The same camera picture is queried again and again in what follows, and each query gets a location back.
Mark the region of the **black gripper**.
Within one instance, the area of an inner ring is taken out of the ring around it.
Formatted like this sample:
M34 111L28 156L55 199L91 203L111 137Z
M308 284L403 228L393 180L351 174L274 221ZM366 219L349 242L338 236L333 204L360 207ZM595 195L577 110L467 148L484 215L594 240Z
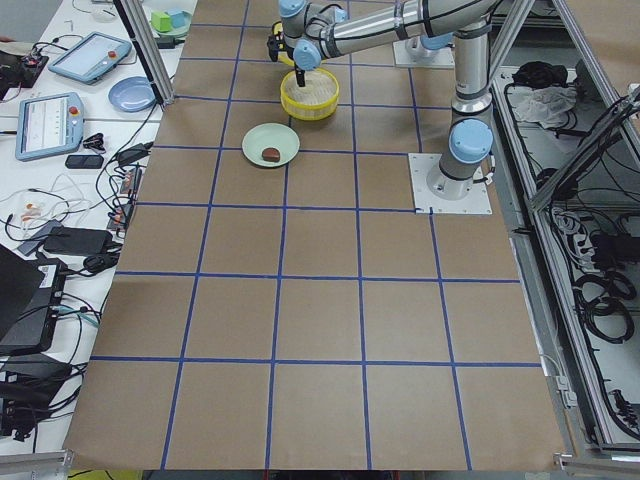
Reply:
M294 68L295 75L297 76L297 84L298 86L305 86L305 74L306 72L303 69L298 67Z

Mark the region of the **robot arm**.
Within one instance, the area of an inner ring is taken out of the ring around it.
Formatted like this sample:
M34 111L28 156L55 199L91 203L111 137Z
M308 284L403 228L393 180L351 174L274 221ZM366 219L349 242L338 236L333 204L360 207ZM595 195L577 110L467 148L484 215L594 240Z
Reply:
M489 33L493 1L397 1L365 16L349 17L340 5L311 1L278 3L282 31L267 40L272 61L284 52L294 63L296 80L323 60L418 37L435 39L452 34L455 47L455 93L448 150L439 161L439 174L453 181L470 179L479 161L457 144L458 136L488 125L492 110L489 92Z

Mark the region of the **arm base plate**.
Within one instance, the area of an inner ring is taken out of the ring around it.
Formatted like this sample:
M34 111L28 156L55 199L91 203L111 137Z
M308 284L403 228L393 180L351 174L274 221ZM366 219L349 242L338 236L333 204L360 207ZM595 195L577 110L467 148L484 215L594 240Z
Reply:
M454 68L453 39L414 37L393 44L396 67L452 70Z
M491 215L488 187L478 166L472 178L459 181L440 170L440 154L409 153L409 173L417 214Z

